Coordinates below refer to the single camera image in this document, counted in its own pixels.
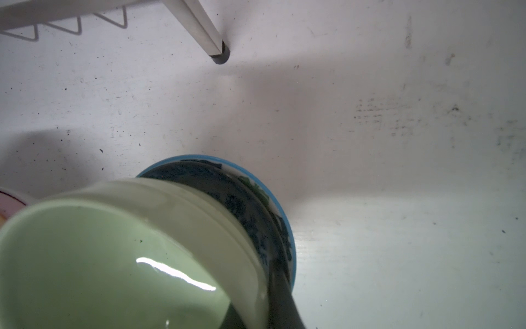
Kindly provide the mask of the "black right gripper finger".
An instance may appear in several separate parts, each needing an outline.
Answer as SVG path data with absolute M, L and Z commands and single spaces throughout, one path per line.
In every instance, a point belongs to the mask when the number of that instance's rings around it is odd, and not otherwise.
M 269 326 L 274 329 L 305 329 L 281 268 L 272 270 L 268 284 Z

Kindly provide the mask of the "light green bowl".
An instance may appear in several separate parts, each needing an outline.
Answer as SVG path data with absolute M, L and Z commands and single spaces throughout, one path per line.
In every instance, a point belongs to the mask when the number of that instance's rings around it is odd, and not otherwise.
M 2 328 L 267 328 L 268 311 L 238 219 L 186 185 L 99 182 L 1 228 Z

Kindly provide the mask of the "pink plate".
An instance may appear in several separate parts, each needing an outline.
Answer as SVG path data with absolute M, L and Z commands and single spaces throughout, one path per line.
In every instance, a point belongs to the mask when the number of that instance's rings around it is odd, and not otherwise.
M 34 197 L 1 187 L 1 226 L 14 214 L 36 202 Z

